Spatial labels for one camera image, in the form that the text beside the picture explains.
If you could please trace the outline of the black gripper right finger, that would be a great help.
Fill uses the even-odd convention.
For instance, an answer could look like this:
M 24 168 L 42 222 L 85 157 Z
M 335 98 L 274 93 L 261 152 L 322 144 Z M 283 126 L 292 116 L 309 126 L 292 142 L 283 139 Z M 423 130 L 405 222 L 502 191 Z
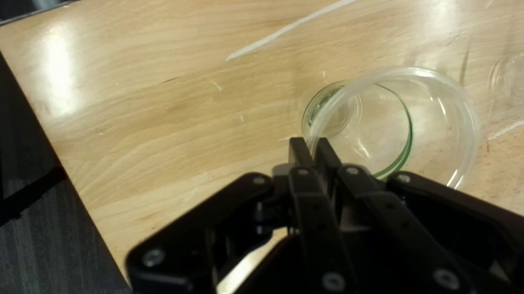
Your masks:
M 394 274 L 422 294 L 522 294 L 522 217 L 410 171 L 378 181 L 319 140 L 314 160 L 397 251 Z

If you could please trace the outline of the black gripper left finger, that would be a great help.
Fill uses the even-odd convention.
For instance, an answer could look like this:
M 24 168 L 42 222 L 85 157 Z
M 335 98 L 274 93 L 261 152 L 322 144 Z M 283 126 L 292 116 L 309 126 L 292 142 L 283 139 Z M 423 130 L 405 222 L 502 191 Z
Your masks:
M 289 230 L 297 269 L 309 289 L 330 294 L 351 286 L 347 250 L 332 202 L 301 137 L 289 140 L 279 175 L 245 173 L 175 219 L 125 256 L 137 294 L 214 294 L 250 251 Z

